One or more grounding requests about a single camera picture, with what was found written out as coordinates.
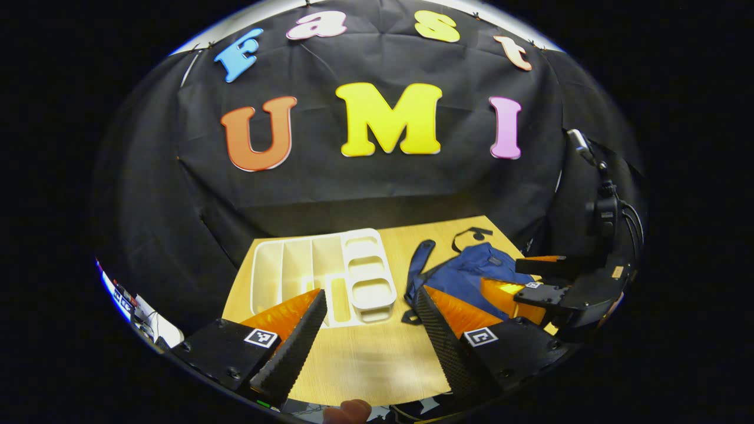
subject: blue letter f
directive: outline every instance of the blue letter f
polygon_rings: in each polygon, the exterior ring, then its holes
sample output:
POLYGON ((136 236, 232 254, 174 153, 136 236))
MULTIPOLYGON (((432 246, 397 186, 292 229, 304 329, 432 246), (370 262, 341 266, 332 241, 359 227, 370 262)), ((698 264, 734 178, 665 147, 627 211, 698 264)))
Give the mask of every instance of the blue letter f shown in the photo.
POLYGON ((253 38, 261 33, 262 30, 259 28, 252 29, 215 57, 215 62, 219 60, 228 71, 225 82, 233 82, 256 62, 256 56, 247 54, 254 53, 259 47, 259 43, 253 38))

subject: white organizer tray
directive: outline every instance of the white organizer tray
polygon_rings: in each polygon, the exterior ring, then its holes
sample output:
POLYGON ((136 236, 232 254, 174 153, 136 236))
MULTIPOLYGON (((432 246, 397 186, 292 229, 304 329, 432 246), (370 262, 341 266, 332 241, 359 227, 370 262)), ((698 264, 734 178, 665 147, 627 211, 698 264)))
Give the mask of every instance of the white organizer tray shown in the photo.
POLYGON ((379 233, 357 229, 256 247, 249 290, 254 314, 315 288, 327 300, 322 328, 390 318, 397 295, 379 233))

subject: wooden table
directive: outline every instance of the wooden table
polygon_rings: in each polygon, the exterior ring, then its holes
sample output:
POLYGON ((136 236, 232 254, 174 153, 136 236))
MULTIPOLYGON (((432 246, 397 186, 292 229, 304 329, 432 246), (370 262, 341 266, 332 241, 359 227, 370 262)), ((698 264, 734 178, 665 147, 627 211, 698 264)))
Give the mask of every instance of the wooden table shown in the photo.
MULTIPOLYGON (((453 237, 473 226, 490 229, 494 234, 477 241, 473 233, 467 232, 456 239, 459 249, 489 242, 514 259, 523 257, 487 217, 380 229, 398 295, 392 315, 374 324, 321 329, 289 398, 324 405, 340 405, 344 400, 359 398, 371 405, 389 405, 449 391, 424 326, 400 321, 409 309, 403 294, 409 262, 419 243, 427 239, 437 243, 425 266, 427 270, 456 256, 451 248, 453 237)), ((225 303, 224 319, 241 322, 252 316, 249 290, 253 252, 259 243, 268 240, 271 239, 258 238, 251 244, 225 303)))

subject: black backdrop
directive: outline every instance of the black backdrop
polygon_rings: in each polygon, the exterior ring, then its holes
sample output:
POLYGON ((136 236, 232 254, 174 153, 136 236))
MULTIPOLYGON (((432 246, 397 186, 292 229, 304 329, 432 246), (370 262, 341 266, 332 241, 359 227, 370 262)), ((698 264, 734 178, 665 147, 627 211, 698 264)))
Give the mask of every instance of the black backdrop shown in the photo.
MULTIPOLYGON (((126 328, 83 236, 93 159, 113 111, 165 54, 243 6, 220 0, 107 8, 30 3, 10 24, 20 72, 9 80, 17 94, 9 103, 16 102, 20 114, 12 119, 19 127, 6 144, 6 169, 11 193, 21 188, 5 213, 18 220, 11 226, 16 266, 10 286, 22 289, 8 294, 15 308, 8 314, 5 369, 16 372, 6 372, 4 393, 19 416, 13 422, 258 422, 248 407, 174 372, 126 328)), ((637 288, 593 347, 546 384, 517 396, 518 407, 502 406, 468 422, 540 422, 559 415, 624 422, 635 413, 647 419, 650 411, 672 413, 674 421, 708 421, 713 414, 740 414, 747 403, 734 400, 733 373, 721 363, 742 358, 750 342, 722 351, 728 324, 715 312, 733 289, 716 287, 712 296, 704 288, 745 251, 737 250, 740 243, 715 242, 724 233, 723 220, 710 212, 732 210, 736 200, 725 191, 730 174, 703 171, 718 152, 733 161, 731 146, 738 144, 709 150, 709 140, 735 139, 727 127, 707 123, 706 100, 689 96, 691 85, 682 84, 703 84, 711 78, 708 64, 723 58, 697 30, 707 25, 722 34, 722 44, 733 42, 720 31, 738 11, 693 14, 684 2, 576 8, 527 1, 505 7, 577 57, 635 123, 653 186, 652 215, 637 288), (700 201, 705 192, 717 194, 715 204, 700 201), (550 393, 556 395, 542 396, 550 393)), ((733 83, 722 78, 715 88, 734 93, 733 83)))
MULTIPOLYGON (((162 60, 114 116, 93 173, 93 250, 111 278, 187 334, 221 315, 254 238, 486 215, 519 249, 533 240, 528 256, 589 253, 581 211, 593 200, 597 173, 566 143, 564 129, 579 128, 622 158, 608 160, 611 178, 647 218, 648 184, 632 131, 587 72, 563 52, 420 0, 328 0, 269 17, 216 40, 212 50, 162 60), (416 36, 414 13, 422 8, 448 14, 461 40, 416 36), (326 10, 344 12, 348 31, 304 43, 285 37, 300 17, 326 10), (263 48, 227 84, 214 52, 253 27, 264 29, 263 48), (496 34, 528 46, 532 71, 504 57, 496 34), (441 88, 442 152, 344 158, 345 107, 333 93, 356 81, 379 87, 388 104, 409 84, 441 88), (487 154, 495 138, 491 94, 521 105, 515 161, 487 154), (282 95, 299 103, 290 111, 286 161, 263 172, 232 167, 220 117, 282 95)), ((249 126, 255 149, 269 145, 266 116, 249 126)), ((623 226, 616 245, 632 254, 623 226)))

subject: letter m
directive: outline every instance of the letter m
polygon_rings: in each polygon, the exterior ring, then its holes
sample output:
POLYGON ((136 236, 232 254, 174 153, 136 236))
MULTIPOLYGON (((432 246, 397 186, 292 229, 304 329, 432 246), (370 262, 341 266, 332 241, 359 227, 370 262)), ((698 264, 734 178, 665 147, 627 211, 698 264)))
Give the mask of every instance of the letter m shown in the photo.
POLYGON ((374 143, 368 140, 367 127, 372 129, 385 153, 393 152, 398 137, 406 129, 400 150, 408 155, 434 155, 440 152, 435 138, 435 109, 443 92, 431 84, 411 84, 400 96, 395 109, 368 82, 355 82, 338 87, 335 95, 345 100, 348 116, 348 141, 341 147, 344 156, 369 156, 374 143))

